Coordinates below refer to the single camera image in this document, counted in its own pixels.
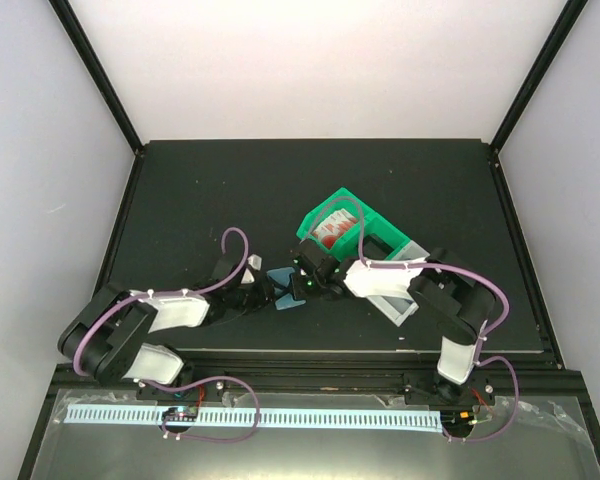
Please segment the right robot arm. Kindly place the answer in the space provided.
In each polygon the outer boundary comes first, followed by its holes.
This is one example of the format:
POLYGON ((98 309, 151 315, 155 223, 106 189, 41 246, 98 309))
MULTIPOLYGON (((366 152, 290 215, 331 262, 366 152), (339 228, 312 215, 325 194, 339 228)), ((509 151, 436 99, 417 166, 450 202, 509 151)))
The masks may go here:
POLYGON ((408 260, 339 260, 313 240, 304 240, 293 254, 294 273, 289 290, 300 301, 310 296, 363 298, 385 309, 406 304, 396 320, 421 313, 442 335, 434 388, 437 396, 456 403, 471 390, 470 374, 486 335, 497 301, 507 316, 504 292, 483 276, 458 267, 454 257, 437 249, 426 257, 408 260))

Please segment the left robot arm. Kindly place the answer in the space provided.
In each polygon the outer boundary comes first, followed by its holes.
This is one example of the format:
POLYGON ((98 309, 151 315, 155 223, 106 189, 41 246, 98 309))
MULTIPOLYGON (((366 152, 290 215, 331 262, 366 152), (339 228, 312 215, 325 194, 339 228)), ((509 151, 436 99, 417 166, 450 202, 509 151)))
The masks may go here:
POLYGON ((245 263, 221 257, 210 283, 198 290, 141 292, 107 284, 62 332, 57 348, 76 373, 102 385, 149 380, 182 399, 193 391, 193 372, 175 349, 149 343, 149 335, 210 326, 231 312, 249 314, 273 303, 275 293, 257 255, 245 263))

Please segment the blue leather card holder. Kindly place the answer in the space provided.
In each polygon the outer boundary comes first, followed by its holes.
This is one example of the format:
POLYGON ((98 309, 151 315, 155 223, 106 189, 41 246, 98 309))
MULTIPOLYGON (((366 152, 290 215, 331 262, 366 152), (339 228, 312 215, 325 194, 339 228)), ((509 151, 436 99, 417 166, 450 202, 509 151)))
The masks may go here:
POLYGON ((291 275, 293 273, 293 267, 276 268, 266 272, 268 280, 274 287, 274 305, 278 311, 296 308, 306 303, 305 300, 296 300, 291 293, 291 275))

